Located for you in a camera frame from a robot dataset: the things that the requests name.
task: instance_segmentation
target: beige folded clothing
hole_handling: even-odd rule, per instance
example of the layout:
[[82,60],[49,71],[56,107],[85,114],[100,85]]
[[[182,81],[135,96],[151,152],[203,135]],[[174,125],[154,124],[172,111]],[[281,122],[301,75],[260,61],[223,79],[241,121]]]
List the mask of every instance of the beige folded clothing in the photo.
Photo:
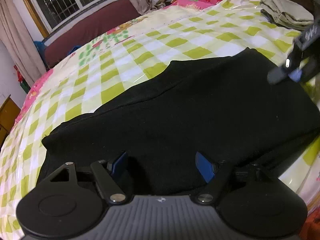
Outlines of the beige folded clothing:
[[290,0],[261,0],[260,5],[275,23],[291,29],[304,30],[314,21],[310,12]]

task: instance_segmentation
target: wooden cabinet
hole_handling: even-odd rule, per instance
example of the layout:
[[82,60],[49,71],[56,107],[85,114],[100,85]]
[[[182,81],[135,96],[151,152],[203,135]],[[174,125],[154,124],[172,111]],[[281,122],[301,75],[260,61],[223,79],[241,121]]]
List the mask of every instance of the wooden cabinet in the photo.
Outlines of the wooden cabinet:
[[9,96],[0,108],[0,148],[5,138],[10,133],[14,125],[14,120],[17,118],[19,113],[20,108]]

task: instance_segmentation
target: black cloth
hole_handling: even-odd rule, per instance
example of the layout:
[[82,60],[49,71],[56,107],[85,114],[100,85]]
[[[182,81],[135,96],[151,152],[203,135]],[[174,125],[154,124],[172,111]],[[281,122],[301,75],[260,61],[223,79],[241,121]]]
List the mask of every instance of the black cloth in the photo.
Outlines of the black cloth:
[[234,57],[172,61],[95,113],[62,123],[42,140],[39,179],[64,162],[77,166],[130,156],[136,194],[174,194],[205,185],[195,153],[281,174],[318,134],[320,114],[299,84],[269,85],[275,65],[253,49]]

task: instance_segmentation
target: maroon sofa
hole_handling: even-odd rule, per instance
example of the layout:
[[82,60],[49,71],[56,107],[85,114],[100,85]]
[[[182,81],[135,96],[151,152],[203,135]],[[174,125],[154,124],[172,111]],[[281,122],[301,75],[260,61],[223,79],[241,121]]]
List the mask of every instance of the maroon sofa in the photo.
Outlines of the maroon sofa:
[[50,44],[44,52],[46,63],[49,67],[55,66],[75,46],[83,46],[108,30],[139,16],[129,0],[118,0],[106,5]]

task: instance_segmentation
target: orange cloth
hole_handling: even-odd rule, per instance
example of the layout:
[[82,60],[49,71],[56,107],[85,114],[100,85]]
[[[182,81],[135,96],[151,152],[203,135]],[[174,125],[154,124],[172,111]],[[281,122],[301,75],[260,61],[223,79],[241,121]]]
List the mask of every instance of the orange cloth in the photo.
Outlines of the orange cloth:
[[320,208],[308,216],[300,232],[302,240],[320,240]]

